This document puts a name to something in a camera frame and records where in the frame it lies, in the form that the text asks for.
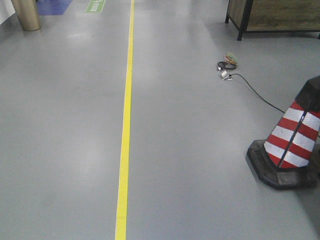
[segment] tangled wires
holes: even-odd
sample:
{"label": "tangled wires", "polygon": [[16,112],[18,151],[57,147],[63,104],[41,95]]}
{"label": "tangled wires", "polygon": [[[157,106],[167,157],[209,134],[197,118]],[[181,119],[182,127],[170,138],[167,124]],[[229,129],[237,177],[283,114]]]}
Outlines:
{"label": "tangled wires", "polygon": [[217,66],[221,70],[234,70],[238,66],[238,59],[234,54],[228,51],[227,54],[224,56],[224,60],[219,61],[217,63]]}

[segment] gold pillar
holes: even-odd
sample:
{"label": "gold pillar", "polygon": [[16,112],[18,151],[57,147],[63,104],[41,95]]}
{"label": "gold pillar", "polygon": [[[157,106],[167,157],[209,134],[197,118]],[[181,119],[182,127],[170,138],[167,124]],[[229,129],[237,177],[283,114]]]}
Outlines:
{"label": "gold pillar", "polygon": [[35,31],[41,28],[36,0],[11,0],[24,31]]}

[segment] red and white striped traffic cone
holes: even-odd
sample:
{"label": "red and white striped traffic cone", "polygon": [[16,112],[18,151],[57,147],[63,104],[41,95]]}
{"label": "red and white striped traffic cone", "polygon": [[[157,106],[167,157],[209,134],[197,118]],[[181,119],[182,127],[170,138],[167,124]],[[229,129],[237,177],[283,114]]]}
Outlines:
{"label": "red and white striped traffic cone", "polygon": [[260,180],[276,189],[314,186],[310,163],[320,127],[320,76],[306,82],[266,140],[255,140],[247,156]]}

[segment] yellow floor line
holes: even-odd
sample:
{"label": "yellow floor line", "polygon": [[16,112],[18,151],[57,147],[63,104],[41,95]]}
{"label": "yellow floor line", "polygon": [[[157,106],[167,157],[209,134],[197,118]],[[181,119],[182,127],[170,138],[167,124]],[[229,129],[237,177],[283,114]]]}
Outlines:
{"label": "yellow floor line", "polygon": [[131,98],[132,98],[132,70],[134,56],[134,21],[135,0],[131,0],[128,60],[126,68],[123,129],[119,171],[118,203],[116,208],[115,240],[126,240],[127,237],[127,211],[128,211],[128,184],[129,184],[129,152],[130,152],[130,124],[131,124]]}

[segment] green floor marking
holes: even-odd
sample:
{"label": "green floor marking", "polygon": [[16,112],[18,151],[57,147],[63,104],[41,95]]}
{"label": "green floor marking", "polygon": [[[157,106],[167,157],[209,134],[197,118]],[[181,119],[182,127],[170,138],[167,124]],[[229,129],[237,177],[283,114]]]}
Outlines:
{"label": "green floor marking", "polygon": [[86,7],[86,13],[101,13],[106,0],[91,0]]}

